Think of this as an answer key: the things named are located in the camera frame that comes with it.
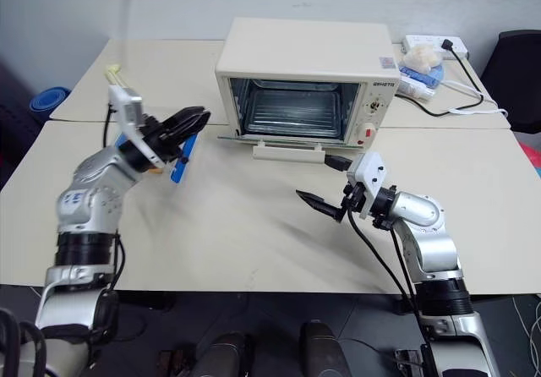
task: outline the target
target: blue handle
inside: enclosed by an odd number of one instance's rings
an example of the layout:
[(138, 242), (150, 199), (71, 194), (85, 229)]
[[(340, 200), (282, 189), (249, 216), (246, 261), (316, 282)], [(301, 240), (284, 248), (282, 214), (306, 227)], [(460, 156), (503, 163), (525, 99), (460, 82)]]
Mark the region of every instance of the blue handle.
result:
[[(189, 159), (189, 155), (192, 154), (192, 149), (194, 148), (196, 139), (197, 139), (197, 134), (192, 134), (184, 142), (182, 157), (185, 157), (185, 158)], [(181, 160), (182, 159), (179, 157), (178, 160), (177, 160), (177, 164), (175, 165), (175, 168), (173, 168), (172, 172), (171, 172), (171, 180), (174, 183), (179, 183), (180, 182), (180, 179), (182, 178), (183, 173), (184, 173), (184, 169), (186, 168), (186, 164), (182, 163)]]
[[(183, 153), (181, 156), (178, 157), (177, 164), (175, 164), (175, 167), (172, 169), (172, 172), (171, 172), (171, 180), (174, 183), (180, 183), (180, 179), (182, 178), (184, 169), (186, 168), (186, 164), (181, 162), (181, 157), (185, 157), (189, 159), (189, 155), (192, 154), (192, 149), (194, 148), (196, 139), (197, 139), (197, 134), (193, 134), (184, 142)], [(118, 136), (117, 141), (115, 142), (115, 146), (116, 147), (120, 146), (126, 140), (128, 140), (126, 135), (120, 134), (120, 136)]]

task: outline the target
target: black cable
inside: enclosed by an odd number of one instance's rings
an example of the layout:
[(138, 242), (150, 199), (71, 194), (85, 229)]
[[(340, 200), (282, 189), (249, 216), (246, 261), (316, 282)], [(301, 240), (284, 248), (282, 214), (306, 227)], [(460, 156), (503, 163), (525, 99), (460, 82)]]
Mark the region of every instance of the black cable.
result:
[(455, 59), (460, 63), (460, 67), (462, 67), (462, 70), (464, 70), (464, 73), (466, 73), (467, 77), (470, 79), (470, 82), (472, 83), (473, 85), (473, 88), (475, 88), (477, 91), (479, 92), (482, 92), (479, 87), (477, 86), (477, 84), (475, 84), (475, 81), (473, 80), (472, 76), (470, 75), (470, 73), (467, 71), (466, 69), (466, 66), (464, 65), (464, 63), (462, 62), (462, 60), (456, 55), (455, 51), (453, 50), (452, 46), (449, 48), (449, 51), (451, 53), (453, 53), (453, 56), (455, 57)]
[(415, 314), (418, 314), (419, 309), (417, 306), (417, 300), (415, 299), (415, 293), (413, 292), (412, 282), (409, 279), (409, 274), (406, 269), (406, 263), (404, 263), (404, 258), (402, 257), (402, 254), (400, 252), (400, 247), (398, 246), (398, 239), (396, 238), (395, 230), (393, 228), (391, 228), (391, 237), (392, 242), (395, 245), (396, 256), (398, 256), (398, 261), (400, 262), (400, 267), (402, 268), (402, 274), (406, 279), (407, 290), (409, 291), (409, 296), (411, 297), (413, 312)]
[(372, 349), (376, 353), (378, 353), (382, 358), (384, 358), (384, 359), (386, 359), (386, 360), (388, 360), (390, 362), (396, 363), (396, 364), (407, 364), (409, 366), (415, 366), (415, 367), (421, 367), (421, 368), (423, 367), (423, 365), (419, 364), (419, 363), (408, 362), (407, 360), (397, 360), (397, 359), (393, 358), (392, 356), (390, 356), (389, 354), (383, 352), (382, 350), (376, 349), (375, 347), (373, 347), (372, 345), (370, 345), (366, 341), (361, 341), (360, 339), (354, 339), (352, 337), (343, 337), (342, 339), (337, 339), (337, 340), (339, 342), (340, 341), (354, 341), (355, 343), (360, 343), (361, 345), (364, 345), (364, 346)]
[(31, 324), (26, 320), (20, 322), (19, 325), (21, 331), (27, 333), (30, 336), (30, 338), (34, 342), (34, 347), (36, 349), (36, 354), (34, 355), (34, 371), (32, 373), (32, 376), (43, 377), (45, 375), (47, 365), (45, 337), (37, 326)]
[(391, 268), (386, 264), (386, 262), (381, 258), (378, 251), (375, 249), (374, 245), (369, 241), (369, 239), (364, 236), (364, 233), (358, 228), (357, 223), (355, 223), (355, 220), (353, 219), (353, 213), (352, 213), (352, 207), (349, 206), (347, 208), (347, 218), (349, 219), (349, 222), (352, 224), (353, 230), (357, 235), (363, 239), (363, 242), (366, 243), (366, 245), (369, 247), (370, 251), (374, 254), (375, 258), (380, 262), (380, 264), (383, 266), (383, 268), (387, 271), (389, 276), (391, 276), (392, 280), (395, 282), (396, 286), (400, 290), (400, 294), (402, 295), (402, 299), (406, 301), (407, 303), (411, 304), (411, 300), (406, 294), (406, 291), (402, 287), (402, 284), (398, 281), (398, 279), (395, 276), (395, 273), (392, 272)]
[(7, 309), (0, 308), (0, 347), (3, 347), (3, 377), (19, 373), (20, 329), (15, 316)]
[[(445, 112), (432, 112), (432, 111), (429, 111), (428, 109), (426, 109), (426, 107), (423, 104), (421, 104), (419, 101), (412, 98), (411, 96), (405, 96), (403, 94), (395, 94), (395, 97), (396, 98), (402, 98), (403, 100), (406, 100), (406, 101), (410, 101), (411, 103), (418, 106), (424, 113), (428, 113), (431, 117), (444, 117), (445, 115), (451, 115), (452, 114), (452, 112), (449, 112), (449, 111), (445, 111)], [(480, 95), (480, 97), (481, 98), (479, 99), (479, 101), (477, 101), (477, 102), (475, 102), (473, 104), (465, 105), (463, 107), (458, 107), (458, 108), (455, 108), (455, 109), (461, 110), (461, 109), (473, 108), (473, 107), (476, 107), (477, 105), (481, 105), (483, 103), (483, 101), (484, 101), (484, 96)]]
[(114, 274), (117, 274), (117, 269), (118, 269), (118, 240), (117, 240), (116, 235), (115, 235), (114, 241), (115, 241), (114, 242), (115, 246), (114, 246), (113, 256), (112, 256), (112, 269), (114, 271)]
[(391, 237), (392, 237), (392, 242), (395, 245), (395, 251), (396, 251), (396, 255), (398, 256), (398, 261), (400, 261), (400, 267), (402, 268), (402, 272), (404, 273), (404, 278), (406, 279), (407, 289), (410, 293), (410, 297), (412, 298), (411, 305), (413, 308), (413, 314), (415, 315), (415, 320), (417, 321), (417, 325), (419, 327), (419, 330), (421, 331), (421, 336), (423, 337), (424, 343), (429, 349), (430, 355), (432, 356), (432, 358), (434, 358), (434, 353), (432, 352), (432, 345), (430, 344), (430, 339), (426, 336), (426, 333), (424, 332), (424, 329), (423, 329), (423, 325), (421, 324), (421, 313), (419, 312), (419, 306), (417, 305), (417, 299), (415, 298), (413, 285), (409, 279), (409, 274), (406, 269), (406, 264), (404, 263), (404, 258), (402, 257), (402, 254), (400, 252), (400, 247), (398, 246), (398, 239), (396, 238), (395, 230), (393, 228), (391, 228)]
[[(466, 73), (466, 76), (469, 78), (470, 82), (472, 83), (473, 85), (473, 88), (475, 88), (475, 90), (479, 91), (479, 92), (482, 92), (478, 85), (475, 83), (475, 81), (473, 80), (472, 76), (470, 75), (470, 73), (467, 71), (466, 69), (466, 66), (464, 65), (464, 63), (462, 62), (462, 60), (458, 57), (458, 55), (455, 53), (455, 51), (453, 50), (452, 46), (449, 47), (449, 48), (445, 48), (446, 50), (448, 50), (449, 52), (452, 53), (452, 55), (455, 57), (455, 59), (460, 63), (460, 67), (462, 67), (462, 70), (464, 70), (464, 73)], [(461, 110), (461, 109), (467, 109), (467, 108), (473, 108), (473, 107), (476, 107), (477, 105), (481, 105), (484, 101), (484, 96), (483, 94), (479, 94), (480, 96), (480, 99), (479, 101), (473, 103), (473, 104), (469, 104), (469, 105), (465, 105), (463, 107), (458, 107), (458, 108), (455, 108), (457, 110)], [(395, 94), (395, 97), (396, 98), (402, 98), (403, 100), (406, 100), (406, 101), (410, 101), (411, 103), (415, 104), (417, 107), (419, 107), (424, 113), (427, 113), (429, 114), (431, 117), (444, 117), (445, 115), (451, 115), (452, 112), (449, 112), (449, 111), (445, 111), (445, 112), (431, 112), (429, 111), (428, 109), (426, 109), (426, 107), (421, 104), (419, 101), (417, 101), (416, 99), (412, 98), (411, 96), (405, 96), (403, 94)]]
[(118, 267), (118, 271), (115, 272), (115, 275), (112, 278), (111, 285), (109, 286), (110, 290), (112, 290), (117, 285), (118, 279), (122, 275), (124, 265), (126, 263), (126, 250), (124, 249), (122, 239), (120, 238), (120, 234), (118, 232), (115, 234), (115, 249), (116, 246), (120, 248), (120, 252), (122, 253), (122, 259), (120, 260), (120, 266)]
[(111, 115), (116, 112), (112, 109), (111, 104), (107, 104), (107, 115), (105, 117), (105, 123), (103, 124), (103, 139), (101, 140), (101, 145), (105, 149), (107, 147), (107, 131), (109, 129), (109, 122), (111, 121)]

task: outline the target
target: blue tool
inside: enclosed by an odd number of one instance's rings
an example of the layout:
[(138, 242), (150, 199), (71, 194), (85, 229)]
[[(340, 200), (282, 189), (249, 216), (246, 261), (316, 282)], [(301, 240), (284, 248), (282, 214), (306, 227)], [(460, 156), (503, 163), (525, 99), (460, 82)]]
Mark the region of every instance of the blue tool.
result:
[[(197, 139), (197, 134), (191, 135), (183, 143), (182, 149), (179, 150), (177, 162), (175, 163), (175, 167), (172, 169), (172, 172), (171, 172), (171, 180), (174, 183), (180, 183), (180, 179), (182, 178), (186, 165), (188, 164), (189, 156), (192, 154), (192, 150), (194, 149), (196, 139)], [(126, 135), (120, 134), (120, 136), (118, 136), (117, 141), (115, 142), (115, 146), (116, 147), (120, 146), (126, 140), (128, 140)]]

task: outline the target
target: oven handle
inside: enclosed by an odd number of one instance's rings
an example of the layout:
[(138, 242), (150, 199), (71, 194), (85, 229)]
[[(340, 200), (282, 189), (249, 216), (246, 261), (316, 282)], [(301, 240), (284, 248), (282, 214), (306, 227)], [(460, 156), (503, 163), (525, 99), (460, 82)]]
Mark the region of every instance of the oven handle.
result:
[(300, 149), (298, 147), (267, 146), (263, 140), (260, 140), (254, 146), (252, 156), (257, 160), (297, 161), (302, 163), (325, 162), (325, 151), (321, 144), (317, 144), (313, 149)]

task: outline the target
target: gray wall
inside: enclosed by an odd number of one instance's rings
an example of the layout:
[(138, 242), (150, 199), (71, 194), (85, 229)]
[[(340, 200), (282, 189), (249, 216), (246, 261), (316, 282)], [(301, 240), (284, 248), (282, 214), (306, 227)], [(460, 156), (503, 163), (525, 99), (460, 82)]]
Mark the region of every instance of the gray wall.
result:
[[(121, 0), (0, 0), (0, 57), (33, 91), (73, 87), (119, 28)], [(500, 31), (541, 29), (541, 0), (133, 0), (129, 38), (222, 39), (234, 16), (377, 21), (460, 36), (482, 72)]]

